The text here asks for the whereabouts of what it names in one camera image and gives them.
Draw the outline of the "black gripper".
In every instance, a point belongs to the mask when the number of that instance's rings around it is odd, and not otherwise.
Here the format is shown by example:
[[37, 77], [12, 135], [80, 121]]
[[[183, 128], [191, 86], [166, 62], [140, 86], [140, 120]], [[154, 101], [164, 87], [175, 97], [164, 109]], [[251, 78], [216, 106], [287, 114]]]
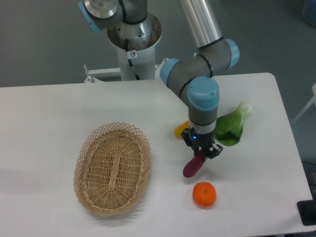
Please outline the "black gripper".
[[181, 136], [188, 147], [194, 151], [194, 156], [199, 155], [199, 151], [202, 152], [202, 160], [205, 162], [208, 158], [213, 159], [220, 155], [223, 150], [221, 145], [215, 143], [215, 130], [209, 133], [200, 134], [193, 128], [186, 128]]

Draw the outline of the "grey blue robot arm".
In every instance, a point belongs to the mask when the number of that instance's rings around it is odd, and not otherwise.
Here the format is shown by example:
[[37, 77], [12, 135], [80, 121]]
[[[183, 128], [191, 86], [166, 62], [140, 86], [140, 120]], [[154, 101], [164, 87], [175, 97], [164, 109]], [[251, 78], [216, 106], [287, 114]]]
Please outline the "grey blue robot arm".
[[[91, 30], [107, 31], [117, 50], [122, 80], [154, 77], [155, 47], [162, 29], [145, 0], [81, 0], [78, 6]], [[219, 86], [213, 77], [236, 64], [240, 52], [234, 41], [223, 38], [210, 1], [182, 0], [180, 6], [197, 54], [189, 62], [168, 59], [160, 66], [160, 78], [187, 105], [189, 126], [181, 135], [195, 161], [204, 162], [222, 151], [214, 141]]]

